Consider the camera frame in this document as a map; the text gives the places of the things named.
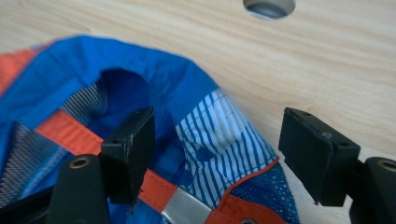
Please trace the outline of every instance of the blue garment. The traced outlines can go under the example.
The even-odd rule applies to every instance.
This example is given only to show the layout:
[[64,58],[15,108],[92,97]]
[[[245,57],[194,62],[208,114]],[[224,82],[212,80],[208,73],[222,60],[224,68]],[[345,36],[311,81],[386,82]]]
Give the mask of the blue garment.
[[[101,104],[103,111],[91,115],[87,127],[106,138],[129,113],[154,105],[156,152],[150,168],[211,207],[218,205],[233,183],[276,159],[271,147],[230,98],[191,61],[117,40],[76,36],[57,41],[39,53],[0,98],[0,167],[4,168],[9,159],[10,145],[16,144],[10,140],[16,123],[33,130],[55,110],[67,107],[71,97],[92,85],[97,85],[94,90],[106,99]],[[19,198],[52,185],[57,167],[70,156],[56,146],[49,146],[47,153],[51,155],[46,154],[47,159],[30,174],[31,180]],[[262,176],[263,184],[271,185],[264,180],[273,176],[282,180],[282,185],[286,183],[281,170],[266,176]],[[253,194],[265,194],[262,191],[266,189],[270,188],[245,188],[260,190]],[[297,223],[290,191],[281,190],[271,193],[287,197],[290,203],[286,212],[278,214]],[[163,220],[144,203],[136,206],[132,216],[125,215],[127,209],[110,205],[113,222]]]

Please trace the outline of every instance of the orange trim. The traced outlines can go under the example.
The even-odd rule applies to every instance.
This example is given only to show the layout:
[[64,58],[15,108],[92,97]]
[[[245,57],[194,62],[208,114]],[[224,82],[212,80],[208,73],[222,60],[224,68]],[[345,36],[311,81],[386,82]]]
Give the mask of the orange trim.
[[231,191],[233,189],[237,188],[239,185],[241,185],[245,181],[249,180],[250,178],[253,178],[253,177],[257,176],[257,175],[262,175],[265,172],[271,170],[274,166],[277,165],[278,162],[279,162],[279,157],[276,157],[276,159],[273,162],[271,162],[268,166],[266,166],[264,169],[262,169],[262,170],[260,170],[258,172],[255,172],[253,174],[246,175],[243,178],[241,178],[240,180],[236,181],[236,183],[234,183],[233,185],[228,187],[227,190],[224,192],[224,194],[222,196],[222,199],[221,199],[221,201],[219,203],[218,209],[221,209],[222,206],[224,206],[227,197],[231,194]]
[[271,209],[250,203],[233,195],[229,195],[222,209],[215,209],[205,224],[242,223],[244,219],[251,219],[257,224],[285,224],[285,221]]
[[35,129],[52,142],[66,148],[74,155],[100,153],[103,139],[88,130],[77,120],[57,110],[49,119]]
[[139,198],[149,204],[155,211],[161,213],[176,192],[177,187],[154,172],[147,170],[141,189]]
[[36,53],[31,49],[0,55],[0,96],[35,56]]
[[205,224],[236,224],[241,223],[247,218],[254,220],[258,224],[285,223],[285,221],[271,209],[261,204],[247,202],[231,194],[233,189],[237,188],[245,181],[271,170],[275,165],[277,165],[278,161],[279,158],[276,158],[264,169],[251,175],[247,175],[228,187],[221,198],[219,206],[210,213],[210,216]]

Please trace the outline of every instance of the blue fabric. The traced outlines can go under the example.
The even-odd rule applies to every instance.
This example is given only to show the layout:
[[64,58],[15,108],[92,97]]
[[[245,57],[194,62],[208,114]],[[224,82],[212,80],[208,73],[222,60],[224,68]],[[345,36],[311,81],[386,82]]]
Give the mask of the blue fabric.
[[3,173],[8,158],[8,148],[13,126],[13,122],[5,122],[0,120],[0,174]]
[[[19,122],[34,129],[72,94],[100,77],[106,83],[108,106],[88,127],[105,138],[129,113],[154,105],[156,153],[150,168],[211,207],[233,183],[276,158],[230,98],[194,63],[112,39],[77,36],[41,52],[0,99],[0,123],[12,127]],[[0,132],[1,153],[6,155],[7,129]],[[53,172],[36,190],[54,182],[56,167],[48,163],[45,167],[53,167]],[[273,193],[291,198],[289,191]],[[294,202],[291,207],[295,212]],[[115,223],[163,220],[144,203],[132,216],[127,217],[126,211],[125,206],[110,205]]]
[[280,164],[245,181],[233,189],[231,194],[250,203],[265,204],[287,223],[299,223],[294,200]]

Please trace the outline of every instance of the orange fabric strip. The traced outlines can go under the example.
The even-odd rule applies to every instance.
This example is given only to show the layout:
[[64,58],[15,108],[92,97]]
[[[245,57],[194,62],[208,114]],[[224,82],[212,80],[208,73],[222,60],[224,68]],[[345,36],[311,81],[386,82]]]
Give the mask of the orange fabric strip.
[[31,49],[0,55],[0,96],[14,82],[22,69],[35,57]]
[[98,155],[100,145],[103,142],[101,137],[62,110],[57,110],[49,119],[41,123],[35,131],[74,155]]
[[141,189],[139,199],[161,213],[176,192],[177,187],[154,172],[147,170]]

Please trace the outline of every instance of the wood grain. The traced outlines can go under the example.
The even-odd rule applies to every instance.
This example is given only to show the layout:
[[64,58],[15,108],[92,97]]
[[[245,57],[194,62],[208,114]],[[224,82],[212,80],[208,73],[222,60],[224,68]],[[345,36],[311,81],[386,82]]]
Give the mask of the wood grain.
[[[277,148],[283,109],[315,114],[396,160],[396,1],[296,0],[285,19],[250,16],[242,0],[0,2],[0,51],[69,35],[112,36],[194,60]],[[302,223],[348,223],[316,207],[285,167]]]

